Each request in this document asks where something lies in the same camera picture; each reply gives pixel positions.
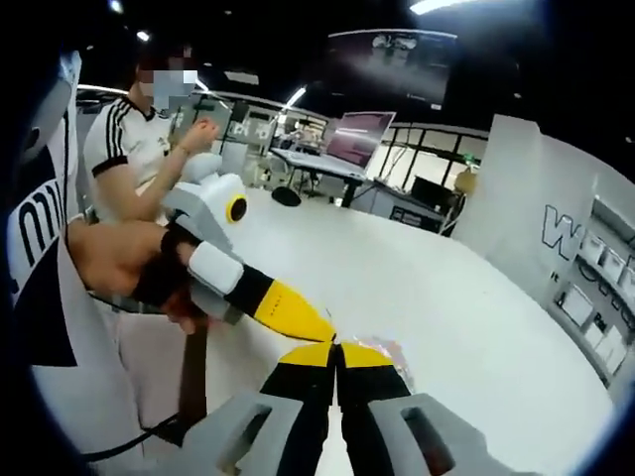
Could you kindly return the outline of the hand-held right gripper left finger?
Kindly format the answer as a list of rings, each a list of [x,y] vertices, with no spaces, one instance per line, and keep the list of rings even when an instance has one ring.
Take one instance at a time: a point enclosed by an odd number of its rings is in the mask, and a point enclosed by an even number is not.
[[[199,475],[313,475],[328,433],[332,342],[284,355],[257,392],[232,397],[197,429]]]

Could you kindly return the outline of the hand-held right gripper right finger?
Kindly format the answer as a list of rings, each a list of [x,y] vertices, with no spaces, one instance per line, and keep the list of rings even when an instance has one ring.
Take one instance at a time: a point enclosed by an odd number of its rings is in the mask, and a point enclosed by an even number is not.
[[[355,475],[499,475],[485,437],[427,394],[413,394],[392,360],[335,346],[342,436]]]

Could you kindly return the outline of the person's left hand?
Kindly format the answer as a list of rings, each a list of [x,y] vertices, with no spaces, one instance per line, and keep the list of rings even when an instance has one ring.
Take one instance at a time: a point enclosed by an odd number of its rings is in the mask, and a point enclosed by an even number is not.
[[[191,299],[189,262],[202,241],[187,231],[150,224],[144,228],[138,280],[132,297],[166,314],[187,335],[208,328],[210,317]]]

